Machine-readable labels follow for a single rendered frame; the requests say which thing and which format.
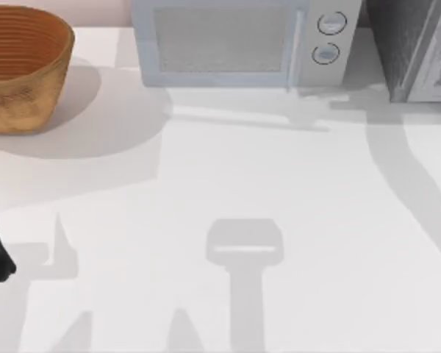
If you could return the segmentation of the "microwave oven door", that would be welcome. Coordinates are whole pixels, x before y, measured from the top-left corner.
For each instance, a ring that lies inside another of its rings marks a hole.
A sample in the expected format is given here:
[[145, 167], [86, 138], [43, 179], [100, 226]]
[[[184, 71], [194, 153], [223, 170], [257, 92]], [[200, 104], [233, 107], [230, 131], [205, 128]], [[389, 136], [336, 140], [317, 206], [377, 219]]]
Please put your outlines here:
[[286, 88], [295, 14], [308, 9], [307, 0], [130, 0], [143, 83]]

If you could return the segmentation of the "pale microwave oven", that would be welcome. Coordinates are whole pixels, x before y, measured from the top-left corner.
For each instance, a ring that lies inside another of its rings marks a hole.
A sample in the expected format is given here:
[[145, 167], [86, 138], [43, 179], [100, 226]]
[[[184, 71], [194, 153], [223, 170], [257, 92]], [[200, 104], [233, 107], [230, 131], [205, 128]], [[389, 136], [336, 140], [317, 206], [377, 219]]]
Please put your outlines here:
[[[351, 44], [354, 38], [362, 0], [307, 0], [309, 9], [301, 30], [295, 87], [332, 87], [343, 81]], [[346, 28], [337, 35], [324, 35], [318, 30], [318, 19], [332, 12], [342, 12], [348, 19]], [[316, 46], [334, 43], [340, 57], [330, 65], [318, 65], [312, 59]]]

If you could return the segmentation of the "round microwave knob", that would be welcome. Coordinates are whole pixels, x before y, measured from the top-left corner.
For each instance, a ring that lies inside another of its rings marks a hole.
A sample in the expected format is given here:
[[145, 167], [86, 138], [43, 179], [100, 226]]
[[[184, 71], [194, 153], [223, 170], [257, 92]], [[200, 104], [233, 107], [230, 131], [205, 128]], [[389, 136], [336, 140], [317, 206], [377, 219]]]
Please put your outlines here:
[[318, 30], [324, 35], [337, 35], [346, 28], [348, 19], [342, 12], [326, 13], [318, 19]]
[[312, 59], [318, 65], [330, 65], [340, 57], [340, 48], [334, 43], [316, 46], [312, 51]]

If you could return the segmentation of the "brown woven basket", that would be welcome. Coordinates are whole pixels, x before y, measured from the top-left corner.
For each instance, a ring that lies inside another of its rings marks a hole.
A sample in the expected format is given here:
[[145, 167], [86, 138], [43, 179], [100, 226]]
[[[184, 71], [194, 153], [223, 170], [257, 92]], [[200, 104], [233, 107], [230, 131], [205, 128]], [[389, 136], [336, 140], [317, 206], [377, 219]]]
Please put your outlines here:
[[0, 135], [34, 132], [62, 92], [75, 34], [58, 15], [0, 4]]

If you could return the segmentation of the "grey cabinet with dark inside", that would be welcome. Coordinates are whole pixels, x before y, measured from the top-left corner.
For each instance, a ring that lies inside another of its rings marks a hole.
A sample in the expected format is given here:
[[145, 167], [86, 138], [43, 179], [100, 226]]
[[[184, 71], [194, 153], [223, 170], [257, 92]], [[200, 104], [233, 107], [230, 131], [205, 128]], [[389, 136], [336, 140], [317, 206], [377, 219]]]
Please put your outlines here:
[[367, 0], [391, 102], [441, 102], [441, 0]]

